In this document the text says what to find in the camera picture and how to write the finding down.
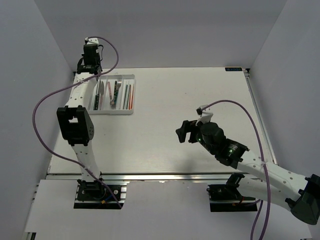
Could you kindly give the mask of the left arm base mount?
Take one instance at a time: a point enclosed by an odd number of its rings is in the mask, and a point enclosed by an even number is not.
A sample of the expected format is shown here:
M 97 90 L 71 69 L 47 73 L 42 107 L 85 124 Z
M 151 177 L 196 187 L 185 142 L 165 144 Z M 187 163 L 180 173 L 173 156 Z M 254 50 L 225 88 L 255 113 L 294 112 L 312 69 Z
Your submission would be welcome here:
M 124 205 L 122 185 L 111 184 L 110 191 L 98 181 L 77 180 L 74 209 L 82 210 L 120 210 Z

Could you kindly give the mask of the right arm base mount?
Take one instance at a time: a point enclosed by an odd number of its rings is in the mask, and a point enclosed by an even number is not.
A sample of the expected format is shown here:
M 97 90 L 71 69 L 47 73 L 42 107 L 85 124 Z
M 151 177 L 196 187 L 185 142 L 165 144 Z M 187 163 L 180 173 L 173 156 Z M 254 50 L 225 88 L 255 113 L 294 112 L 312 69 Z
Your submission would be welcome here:
M 213 213 L 256 212 L 258 200 L 243 196 L 238 191 L 240 181 L 245 176 L 232 173 L 226 183 L 210 184 L 206 191 L 209 197 L 210 211 Z

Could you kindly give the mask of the orange chopstick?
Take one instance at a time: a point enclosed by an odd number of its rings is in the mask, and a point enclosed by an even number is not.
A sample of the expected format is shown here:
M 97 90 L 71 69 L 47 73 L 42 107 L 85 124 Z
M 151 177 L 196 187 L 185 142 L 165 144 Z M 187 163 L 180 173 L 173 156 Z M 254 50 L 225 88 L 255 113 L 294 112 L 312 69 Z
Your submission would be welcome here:
M 130 99 L 130 110 L 133 109 L 134 105 L 134 94 L 135 94 L 135 85 L 132 85 L 132 91 L 131 91 L 131 99 Z

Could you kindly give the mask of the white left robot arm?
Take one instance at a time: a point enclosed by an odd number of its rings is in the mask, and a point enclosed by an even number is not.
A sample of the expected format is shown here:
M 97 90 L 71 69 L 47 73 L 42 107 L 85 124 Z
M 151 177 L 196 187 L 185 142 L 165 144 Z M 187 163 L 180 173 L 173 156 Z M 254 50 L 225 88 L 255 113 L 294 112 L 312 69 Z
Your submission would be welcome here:
M 99 47 L 90 38 L 83 46 L 82 63 L 77 66 L 68 102 L 57 109 L 57 118 L 64 140 L 72 147 L 81 167 L 79 183 L 92 183 L 101 175 L 92 148 L 94 124 L 88 113 L 98 79 L 93 77 L 102 71 Z

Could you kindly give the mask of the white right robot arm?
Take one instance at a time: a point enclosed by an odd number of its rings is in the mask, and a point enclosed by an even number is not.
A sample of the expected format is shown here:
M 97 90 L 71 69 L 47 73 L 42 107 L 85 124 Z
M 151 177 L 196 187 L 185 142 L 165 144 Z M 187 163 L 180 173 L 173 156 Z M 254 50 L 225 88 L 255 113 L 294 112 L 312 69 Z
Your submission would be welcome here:
M 320 177 L 296 174 L 272 162 L 263 162 L 249 148 L 226 138 L 214 122 L 183 121 L 176 129 L 180 143 L 190 134 L 189 143 L 201 144 L 221 164 L 251 174 L 269 182 L 271 202 L 292 213 L 308 225 L 316 225 L 320 218 Z

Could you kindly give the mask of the grey handled fork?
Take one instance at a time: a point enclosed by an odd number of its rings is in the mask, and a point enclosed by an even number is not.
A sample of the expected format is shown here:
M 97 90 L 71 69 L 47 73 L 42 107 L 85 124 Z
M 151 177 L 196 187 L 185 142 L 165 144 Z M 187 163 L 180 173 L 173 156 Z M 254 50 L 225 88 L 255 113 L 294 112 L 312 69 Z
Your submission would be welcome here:
M 114 82 L 114 91 L 113 91 L 113 104 L 112 104 L 112 110 L 116 108 L 117 103 L 117 97 L 118 97 L 118 81 Z

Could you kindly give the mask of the green handled fork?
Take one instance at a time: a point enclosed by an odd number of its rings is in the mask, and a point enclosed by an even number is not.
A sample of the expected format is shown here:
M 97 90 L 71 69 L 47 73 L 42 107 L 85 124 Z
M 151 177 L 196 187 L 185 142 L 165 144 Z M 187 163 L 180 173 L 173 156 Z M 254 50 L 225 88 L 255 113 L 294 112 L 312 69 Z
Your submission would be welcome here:
M 114 92 L 113 92 L 113 100 L 112 100 L 112 107 L 115 109 L 117 105 L 117 99 L 119 95 L 119 90 L 122 85 L 122 78 L 118 78 L 114 83 Z

